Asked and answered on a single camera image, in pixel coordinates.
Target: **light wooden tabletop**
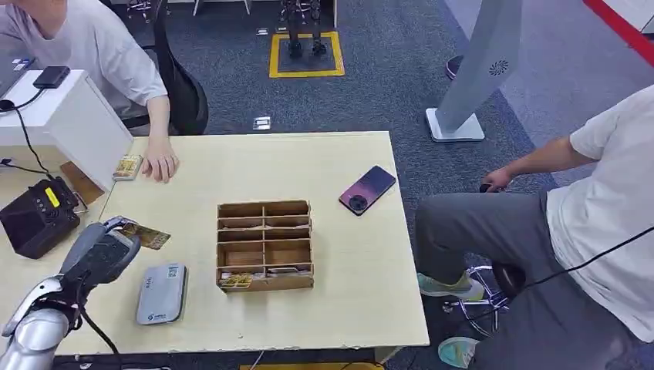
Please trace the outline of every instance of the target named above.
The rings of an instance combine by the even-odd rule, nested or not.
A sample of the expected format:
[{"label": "light wooden tabletop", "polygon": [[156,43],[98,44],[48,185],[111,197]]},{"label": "light wooden tabletop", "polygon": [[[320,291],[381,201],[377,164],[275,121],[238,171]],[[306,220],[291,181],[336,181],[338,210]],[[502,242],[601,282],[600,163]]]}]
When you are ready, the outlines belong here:
[{"label": "light wooden tabletop", "polygon": [[[131,153],[142,153],[146,144],[136,139]],[[121,352],[429,344],[398,185],[362,217],[338,201],[372,166],[396,175],[388,133],[173,137],[172,144],[182,164],[170,183],[142,176],[116,183],[101,215],[123,215],[172,234],[160,251],[142,249],[117,281],[89,297],[87,311]],[[0,205],[10,199],[3,184]],[[225,294],[215,281],[216,206],[291,199],[311,203],[314,288]],[[56,272],[66,246],[43,261],[26,261],[0,237],[0,258],[14,262],[2,271],[2,290],[11,291],[0,307],[4,321],[31,286]],[[183,316],[140,326],[135,318],[143,273],[170,262],[189,270]],[[58,350],[108,352],[88,325]]]}]

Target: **purple gradient phone case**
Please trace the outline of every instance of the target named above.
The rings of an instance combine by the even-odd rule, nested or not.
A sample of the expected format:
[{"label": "purple gradient phone case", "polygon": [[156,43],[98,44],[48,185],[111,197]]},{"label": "purple gradient phone case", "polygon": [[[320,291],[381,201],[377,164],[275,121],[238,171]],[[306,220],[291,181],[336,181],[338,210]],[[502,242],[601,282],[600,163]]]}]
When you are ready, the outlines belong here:
[{"label": "purple gradient phone case", "polygon": [[339,198],[355,215],[361,216],[396,182],[380,166],[374,166]]}]

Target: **black cable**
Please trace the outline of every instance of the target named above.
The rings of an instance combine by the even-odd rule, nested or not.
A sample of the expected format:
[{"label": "black cable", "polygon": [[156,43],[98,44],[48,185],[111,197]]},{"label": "black cable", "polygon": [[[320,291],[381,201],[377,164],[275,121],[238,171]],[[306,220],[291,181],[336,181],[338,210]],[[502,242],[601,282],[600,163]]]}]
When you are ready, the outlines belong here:
[{"label": "black cable", "polygon": [[416,358],[418,358],[418,350],[416,350],[416,353],[413,354],[413,359],[411,362],[409,362],[409,365],[406,367],[406,370],[411,370],[413,367],[413,363],[416,361]]},{"label": "black cable", "polygon": [[54,180],[54,177],[50,174],[50,171],[43,166],[43,163],[41,163],[41,158],[39,158],[39,155],[36,153],[36,151],[32,147],[32,143],[29,141],[29,135],[27,134],[27,127],[25,127],[25,120],[22,118],[22,114],[20,113],[20,109],[32,104],[35,100],[37,100],[39,98],[39,96],[41,96],[41,94],[43,94],[43,90],[45,90],[45,89],[40,89],[30,100],[26,101],[23,104],[20,104],[18,106],[8,107],[8,108],[5,108],[5,109],[2,110],[2,112],[15,111],[16,114],[18,114],[19,119],[20,119],[20,123],[21,123],[22,132],[25,135],[25,141],[27,142],[27,147],[32,152],[32,154],[34,154],[34,157],[36,158],[36,162],[39,164],[39,167],[41,167],[43,172],[40,172],[40,171],[37,172],[35,170],[28,170],[28,169],[26,169],[24,167],[8,165],[7,163],[3,163],[3,165],[6,166],[6,167],[13,167],[13,168],[17,168],[17,169],[20,169],[20,170],[25,170],[25,171],[28,171],[28,172],[32,172],[32,173],[43,173],[50,180]]},{"label": "black cable", "polygon": [[8,168],[16,168],[17,170],[23,170],[23,171],[27,171],[27,172],[31,172],[31,173],[40,173],[40,174],[46,175],[46,176],[48,174],[45,171],[30,170],[29,168],[24,168],[24,167],[21,167],[21,166],[16,166],[16,165],[13,165],[13,164],[4,163],[4,161],[3,161],[3,163],[0,163],[0,166],[4,166],[4,167],[8,167]]},{"label": "black cable", "polygon": [[[538,280],[538,281],[535,281],[535,282],[533,282],[533,283],[527,284],[527,285],[525,285],[525,286],[522,288],[522,290],[520,290],[520,291],[515,295],[515,297],[513,297],[513,299],[517,298],[518,295],[522,294],[524,291],[526,291],[526,290],[529,289],[529,288],[533,288],[533,287],[535,287],[535,286],[537,286],[537,285],[540,285],[540,284],[546,283],[546,282],[550,281],[551,279],[554,279],[554,278],[556,278],[556,277],[558,277],[558,276],[561,276],[561,275],[563,275],[563,274],[569,274],[569,273],[571,273],[571,272],[573,272],[573,271],[577,271],[577,270],[579,270],[579,269],[582,269],[582,268],[584,268],[584,267],[590,265],[591,263],[597,261],[598,259],[604,257],[605,255],[607,255],[607,254],[609,254],[609,253],[612,253],[613,251],[617,251],[618,249],[624,247],[625,245],[627,245],[627,244],[629,244],[629,243],[632,243],[633,241],[636,241],[636,240],[640,239],[641,237],[646,236],[647,234],[651,233],[652,231],[654,231],[654,226],[652,226],[652,227],[650,227],[650,228],[648,228],[648,229],[646,229],[646,230],[640,232],[640,233],[637,234],[637,235],[634,235],[633,237],[630,237],[629,239],[623,241],[622,243],[620,243],[620,244],[618,244],[618,245],[616,245],[616,246],[614,246],[614,247],[612,247],[612,248],[607,249],[606,251],[601,252],[600,254],[594,256],[593,258],[591,258],[590,260],[584,262],[583,264],[580,264],[580,265],[577,265],[577,266],[574,266],[574,267],[570,267],[570,268],[565,269],[565,270],[563,270],[563,271],[559,271],[559,272],[557,272],[557,273],[554,273],[554,274],[552,274],[552,275],[550,275],[550,276],[548,276],[548,277],[542,278],[541,280]],[[472,318],[466,318],[465,320],[461,320],[461,321],[458,322],[458,324],[459,324],[459,326],[460,326],[460,325],[463,324],[464,322],[476,321],[476,320],[478,320],[478,319],[480,319],[480,318],[484,318],[484,317],[486,317],[486,316],[488,316],[488,315],[491,315],[491,314],[493,314],[493,313],[499,311],[500,309],[501,309],[501,307],[496,307],[496,308],[494,308],[494,309],[492,309],[492,310],[490,310],[490,311],[488,311],[488,312],[484,312],[483,314],[479,314],[479,315],[477,315],[477,316],[473,316]]]},{"label": "black cable", "polygon": [[600,254],[594,256],[593,258],[591,258],[590,260],[584,262],[583,264],[580,264],[580,265],[575,266],[575,267],[571,267],[571,268],[569,268],[567,270],[559,271],[556,274],[552,274],[552,275],[550,275],[550,276],[548,276],[548,277],[546,277],[544,279],[541,279],[539,281],[535,281],[533,283],[527,284],[527,285],[524,286],[524,288],[522,288],[522,291],[520,291],[520,293],[527,290],[528,288],[532,288],[532,287],[535,287],[536,285],[543,284],[543,283],[545,283],[547,281],[550,281],[551,279],[556,278],[559,275],[569,274],[569,273],[571,273],[573,271],[577,271],[577,270],[579,270],[581,268],[584,268],[584,267],[590,265],[591,263],[597,261],[599,258],[602,258],[605,255],[607,255],[607,254],[609,254],[609,253],[611,253],[613,251],[617,251],[618,249],[624,247],[625,245],[627,245],[629,243],[632,243],[633,241],[636,241],[636,240],[640,239],[641,237],[646,236],[647,234],[651,233],[652,231],[654,231],[654,226],[650,227],[647,230],[644,230],[640,234],[637,234],[637,235],[635,235],[633,237],[630,237],[629,239],[623,241],[622,243],[616,245],[613,248],[610,248],[610,249],[607,249],[606,251],[601,252]]},{"label": "black cable", "polygon": [[86,283],[86,279],[88,278],[89,275],[86,275],[81,283],[79,284],[77,288],[77,295],[76,295],[76,303],[77,307],[79,309],[79,313],[82,315],[82,318],[84,318],[84,321],[86,321],[87,324],[93,329],[95,333],[98,334],[98,336],[101,337],[101,339],[106,343],[109,348],[111,348],[111,352],[113,355],[116,357],[116,360],[118,361],[118,369],[123,370],[123,358],[120,355],[120,352],[118,352],[118,348],[116,345],[111,341],[111,338],[107,334],[102,331],[102,329],[99,328],[99,326],[93,321],[93,319],[89,316],[88,313],[86,313],[86,308],[84,307],[83,300],[82,300],[82,289],[84,287],[84,283]]}]

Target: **red stripe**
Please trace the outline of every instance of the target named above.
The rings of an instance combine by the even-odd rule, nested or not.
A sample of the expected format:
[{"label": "red stripe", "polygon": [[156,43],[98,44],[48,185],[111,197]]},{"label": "red stripe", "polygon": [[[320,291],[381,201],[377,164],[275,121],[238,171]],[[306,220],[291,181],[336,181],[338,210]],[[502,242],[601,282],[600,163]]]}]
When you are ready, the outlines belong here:
[{"label": "red stripe", "polygon": [[630,25],[610,6],[606,5],[603,0],[584,0],[584,3],[634,48],[641,57],[654,66],[654,45],[638,29]]}]

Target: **laptop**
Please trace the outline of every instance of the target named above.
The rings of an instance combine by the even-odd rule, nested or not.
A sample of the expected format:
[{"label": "laptop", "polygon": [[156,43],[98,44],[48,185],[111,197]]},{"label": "laptop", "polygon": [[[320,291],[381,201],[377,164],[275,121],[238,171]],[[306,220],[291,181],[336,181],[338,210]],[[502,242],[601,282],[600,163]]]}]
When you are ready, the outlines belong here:
[{"label": "laptop", "polygon": [[25,50],[16,49],[0,52],[0,99],[16,84],[25,71],[34,63]]}]

